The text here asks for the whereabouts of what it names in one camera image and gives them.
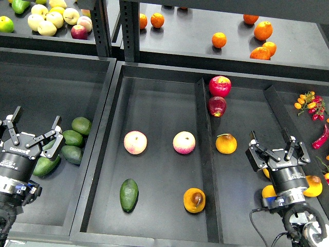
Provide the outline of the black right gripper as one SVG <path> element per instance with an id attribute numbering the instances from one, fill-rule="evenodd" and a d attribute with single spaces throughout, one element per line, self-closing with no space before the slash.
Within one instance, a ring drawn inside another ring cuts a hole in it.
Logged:
<path id="1" fill-rule="evenodd" d="M 255 172 L 266 168 L 277 196 L 289 192 L 303 193 L 309 185 L 302 165 L 310 163 L 310 157 L 304 142 L 291 136 L 287 128 L 283 128 L 282 136 L 285 149 L 269 150 L 263 147 L 251 131 L 249 147 L 245 154 Z"/>

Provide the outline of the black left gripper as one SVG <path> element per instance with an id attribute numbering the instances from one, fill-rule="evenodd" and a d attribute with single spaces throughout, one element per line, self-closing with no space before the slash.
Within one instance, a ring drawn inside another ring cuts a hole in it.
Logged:
<path id="1" fill-rule="evenodd" d="M 23 108 L 17 106 L 14 113 L 1 120 L 1 138 L 6 130 L 10 138 L 2 144 L 1 176 L 28 183 L 34 171 L 36 160 L 45 157 L 54 161 L 65 144 L 62 134 L 61 116 L 56 116 L 51 130 L 35 136 L 21 132 L 18 134 L 16 124 L 19 122 Z"/>

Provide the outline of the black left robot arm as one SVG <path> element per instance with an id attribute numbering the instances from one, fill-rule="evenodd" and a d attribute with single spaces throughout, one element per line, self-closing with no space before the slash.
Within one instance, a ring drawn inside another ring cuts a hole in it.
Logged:
<path id="1" fill-rule="evenodd" d="M 7 140 L 1 141 L 1 246 L 5 246 L 22 208 L 41 195 L 41 186 L 31 180 L 38 159 L 54 161 L 65 144 L 60 116 L 55 118 L 50 131 L 36 136 L 18 131 L 16 124 L 22 112 L 17 107 L 1 120 L 1 134 L 8 132 Z"/>

